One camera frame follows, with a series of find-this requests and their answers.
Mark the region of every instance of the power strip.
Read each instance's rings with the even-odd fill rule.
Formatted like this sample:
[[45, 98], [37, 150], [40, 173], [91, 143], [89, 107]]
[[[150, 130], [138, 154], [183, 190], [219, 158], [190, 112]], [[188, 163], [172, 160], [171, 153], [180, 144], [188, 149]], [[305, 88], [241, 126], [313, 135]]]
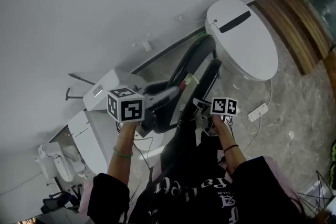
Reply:
[[256, 109], [248, 113], [248, 119], [253, 122], [256, 119], [260, 118], [262, 115], [264, 115], [268, 111], [268, 107], [266, 103], [263, 103], [262, 105], [258, 106]]

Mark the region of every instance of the hand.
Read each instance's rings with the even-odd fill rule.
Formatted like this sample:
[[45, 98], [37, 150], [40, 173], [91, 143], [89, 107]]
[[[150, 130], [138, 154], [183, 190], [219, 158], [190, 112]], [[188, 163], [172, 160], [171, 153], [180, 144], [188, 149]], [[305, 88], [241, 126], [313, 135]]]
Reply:
[[212, 122], [214, 123], [213, 128], [218, 135], [220, 135], [224, 132], [228, 132], [228, 129], [227, 129], [225, 123], [222, 121], [220, 115], [213, 115], [212, 116]]
[[141, 123], [141, 121], [131, 121], [131, 122], [125, 122], [123, 125], [122, 125], [122, 127], [121, 127], [121, 129], [122, 128], [137, 128], [138, 127], [138, 125]]

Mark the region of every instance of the person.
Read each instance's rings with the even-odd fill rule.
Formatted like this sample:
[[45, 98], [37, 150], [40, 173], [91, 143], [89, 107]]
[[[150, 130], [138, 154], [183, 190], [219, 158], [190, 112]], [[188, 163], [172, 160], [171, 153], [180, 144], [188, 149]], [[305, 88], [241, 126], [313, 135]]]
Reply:
[[[93, 180], [88, 216], [96, 223], [304, 223], [294, 192], [281, 185], [264, 157], [247, 161], [231, 132], [213, 116], [216, 137], [183, 123], [152, 169], [146, 189], [129, 206], [127, 187], [136, 123], [125, 123], [108, 172]], [[218, 162], [217, 150], [225, 163]]]

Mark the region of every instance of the black wristband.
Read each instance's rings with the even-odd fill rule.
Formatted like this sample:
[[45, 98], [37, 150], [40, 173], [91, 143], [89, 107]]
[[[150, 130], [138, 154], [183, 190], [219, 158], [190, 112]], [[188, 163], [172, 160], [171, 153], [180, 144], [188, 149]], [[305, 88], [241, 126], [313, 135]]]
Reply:
[[232, 146], [228, 147], [226, 150], [223, 151], [223, 153], [225, 153], [227, 150], [229, 150], [230, 148], [233, 148], [235, 146], [238, 146], [238, 145], [232, 145]]

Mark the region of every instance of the wooden baseboard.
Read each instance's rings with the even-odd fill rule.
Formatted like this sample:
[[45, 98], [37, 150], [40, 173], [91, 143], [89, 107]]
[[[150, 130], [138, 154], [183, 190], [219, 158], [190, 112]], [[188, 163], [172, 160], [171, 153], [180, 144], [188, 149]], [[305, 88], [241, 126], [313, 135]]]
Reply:
[[336, 100], [336, 55], [331, 51], [328, 56], [323, 60], [325, 70], [327, 71], [331, 88]]

